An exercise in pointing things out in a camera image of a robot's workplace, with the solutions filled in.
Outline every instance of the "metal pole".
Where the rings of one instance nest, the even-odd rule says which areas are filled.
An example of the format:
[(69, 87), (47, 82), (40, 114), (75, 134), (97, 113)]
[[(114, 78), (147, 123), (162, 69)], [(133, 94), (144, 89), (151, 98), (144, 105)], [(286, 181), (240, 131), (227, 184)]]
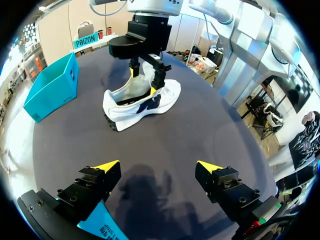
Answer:
[(195, 41), (196, 41), (196, 36), (197, 36), (198, 29), (199, 29), (199, 25), (200, 25), (200, 19), (199, 19), (199, 22), (198, 22), (198, 26), (196, 27), (196, 31), (195, 31), (195, 34), (194, 34), (194, 38), (193, 38), (193, 41), (192, 41), (191, 48), (190, 48), (190, 53), (189, 53), (189, 56), (188, 56), (188, 60), (186, 61), (186, 65), (187, 65), (187, 66), (188, 66), (188, 63), (189, 63), (189, 61), (190, 61), (192, 48), (193, 48), (194, 45), (195, 45)]

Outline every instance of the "cable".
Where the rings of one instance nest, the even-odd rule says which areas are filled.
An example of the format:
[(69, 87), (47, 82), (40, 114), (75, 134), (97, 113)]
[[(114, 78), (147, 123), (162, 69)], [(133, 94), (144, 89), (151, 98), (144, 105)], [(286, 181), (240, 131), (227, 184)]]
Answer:
[(126, 4), (127, 4), (127, 1), (124, 1), (124, 4), (122, 5), (122, 7), (120, 7), (117, 11), (114, 11), (114, 12), (112, 12), (112, 13), (107, 13), (107, 14), (97, 12), (91, 4), (89, 4), (89, 6), (90, 6), (90, 9), (91, 9), (95, 14), (97, 14), (97, 15), (99, 15), (99, 16), (107, 17), (107, 16), (111, 16), (111, 15), (114, 15), (114, 14), (120, 12), (120, 11), (125, 7)]
[(252, 231), (250, 231), (248, 234), (243, 235), (240, 240), (245, 240), (246, 238), (248, 238), (250, 235), (255, 234), (256, 232), (272, 225), (272, 224), (276, 224), (276, 223), (280, 223), (280, 222), (287, 222), (287, 224), (289, 224), (290, 222), (292, 222), (293, 220), (295, 220), (297, 218), (296, 215), (290, 215), (290, 216), (281, 216), (281, 217), (277, 217), (274, 219), (270, 219), (269, 221), (267, 221), (266, 223), (256, 227), (255, 229), (253, 229)]
[(203, 14), (203, 16), (204, 16), (204, 19), (205, 19), (205, 27), (206, 27), (206, 32), (207, 32), (207, 34), (208, 34), (208, 39), (209, 39), (209, 41), (213, 44), (214, 41), (216, 41), (216, 40), (219, 38), (219, 36), (218, 36), (214, 41), (211, 41), (211, 39), (210, 39), (210, 34), (209, 34), (209, 28), (208, 28), (207, 16), (206, 16), (205, 14)]

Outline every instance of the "black shirt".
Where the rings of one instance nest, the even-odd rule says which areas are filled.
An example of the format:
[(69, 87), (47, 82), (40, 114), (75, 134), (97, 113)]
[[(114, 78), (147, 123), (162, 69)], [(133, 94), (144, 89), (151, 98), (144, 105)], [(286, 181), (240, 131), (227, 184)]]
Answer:
[(308, 121), (305, 129), (289, 143), (294, 169), (301, 167), (312, 155), (320, 155), (320, 113), (314, 112), (315, 121)]

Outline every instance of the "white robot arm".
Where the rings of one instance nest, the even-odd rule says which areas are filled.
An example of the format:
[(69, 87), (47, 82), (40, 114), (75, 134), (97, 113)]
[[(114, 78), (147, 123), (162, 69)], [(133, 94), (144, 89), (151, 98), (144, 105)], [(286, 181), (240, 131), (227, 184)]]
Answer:
[[(116, 2), (88, 1), (92, 10), (92, 5)], [(128, 24), (128, 33), (109, 43), (110, 54), (122, 59), (150, 54), (160, 56), (167, 48), (171, 32), (168, 18), (180, 14), (183, 1), (127, 0), (127, 10), (134, 13), (134, 17)], [(188, 2), (191, 9), (216, 19), (211, 25), (223, 43), (224, 54), (214, 87), (234, 108), (265, 79), (273, 75), (287, 78), (298, 65), (301, 52), (292, 26), (285, 16), (276, 13), (277, 5), (273, 2), (259, 0), (263, 10), (240, 0)], [(275, 19), (269, 16), (270, 11), (276, 13)]]

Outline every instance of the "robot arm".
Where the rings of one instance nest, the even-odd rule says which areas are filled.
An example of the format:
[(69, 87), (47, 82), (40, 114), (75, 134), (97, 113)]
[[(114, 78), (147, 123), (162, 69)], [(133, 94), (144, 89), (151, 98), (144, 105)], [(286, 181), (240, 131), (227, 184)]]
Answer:
[(224, 25), (230, 24), (234, 19), (230, 12), (217, 5), (217, 0), (190, 0), (189, 7), (215, 18)]

